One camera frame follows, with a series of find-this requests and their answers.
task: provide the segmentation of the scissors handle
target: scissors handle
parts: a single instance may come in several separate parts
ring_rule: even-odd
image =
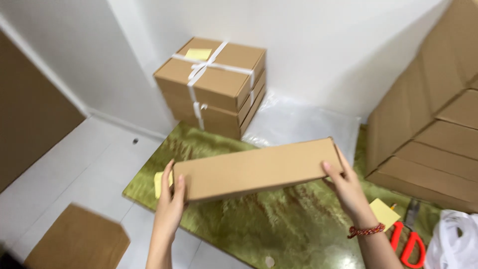
[[[400,240],[400,234],[402,233],[403,223],[401,221],[397,221],[393,224],[395,226],[395,230],[391,235],[390,245],[393,248],[393,251],[397,250],[398,241]]]
[[[416,264],[410,264],[408,262],[408,259],[410,258],[410,254],[413,251],[415,242],[418,242],[418,246],[420,247],[420,258],[418,259],[418,262]],[[408,238],[407,245],[405,246],[402,256],[400,257],[400,260],[402,261],[402,263],[413,269],[420,268],[423,266],[425,262],[425,254],[426,254],[425,245],[423,244],[422,239],[418,236],[416,232],[410,232],[410,237]]]

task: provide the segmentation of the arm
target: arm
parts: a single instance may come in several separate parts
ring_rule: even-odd
[[[344,166],[344,173],[341,175],[328,162],[323,162],[322,167],[332,179],[332,182],[323,179],[324,183],[335,192],[342,209],[349,215],[357,229],[376,227],[379,222],[362,191],[357,174],[350,167],[340,150],[338,150],[338,154]],[[403,269],[385,233],[359,235],[357,238],[365,268]]]
[[[185,192],[184,177],[181,175],[177,182],[174,182],[174,197],[171,198],[168,178],[173,163],[173,160],[169,162],[161,178],[161,195],[154,215],[146,269],[172,268],[171,245],[183,216]]]

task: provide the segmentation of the bracelet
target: bracelet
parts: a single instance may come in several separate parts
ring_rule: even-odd
[[[348,235],[347,238],[351,239],[351,238],[354,238],[356,235],[372,235],[379,232],[383,232],[383,230],[385,230],[385,225],[383,223],[379,223],[377,227],[365,229],[365,230],[358,230],[357,228],[355,228],[355,226],[352,226],[348,230],[350,235]]]

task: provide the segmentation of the brown door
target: brown door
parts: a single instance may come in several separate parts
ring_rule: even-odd
[[[0,192],[84,119],[0,31]]]

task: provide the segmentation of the white ribbon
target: white ribbon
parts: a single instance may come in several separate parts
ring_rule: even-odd
[[[442,210],[425,257],[426,269],[478,268],[478,214]]]
[[[207,109],[207,104],[203,104],[203,105],[201,105],[201,107],[199,107],[199,102],[197,101],[196,93],[194,92],[193,85],[194,85],[194,83],[196,83],[196,81],[198,81],[199,78],[201,78],[201,76],[206,71],[207,67],[215,67],[215,68],[219,68],[219,69],[222,69],[222,70],[227,70],[227,71],[232,71],[232,72],[237,72],[237,73],[249,75],[250,76],[250,105],[252,106],[252,104],[254,103],[254,91],[252,89],[253,86],[254,86],[254,80],[255,80],[254,70],[214,63],[214,61],[216,60],[216,57],[219,55],[219,53],[222,51],[222,49],[227,44],[228,44],[227,42],[223,42],[214,51],[214,53],[211,55],[211,57],[209,57],[209,60],[206,61],[206,62],[201,61],[201,60],[186,58],[184,55],[180,55],[180,54],[176,54],[176,53],[173,54],[173,56],[172,56],[172,58],[175,58],[175,59],[178,59],[178,60],[183,60],[183,61],[186,61],[186,62],[194,63],[191,66],[191,69],[193,71],[191,71],[191,74],[189,74],[189,76],[187,77],[187,79],[189,80],[189,82],[187,84],[187,88],[189,90],[189,95],[191,96],[191,100],[194,102],[194,104],[193,104],[194,114],[196,115],[196,118],[199,121],[199,127],[201,128],[201,130],[204,130],[204,120],[201,117],[201,109]]]

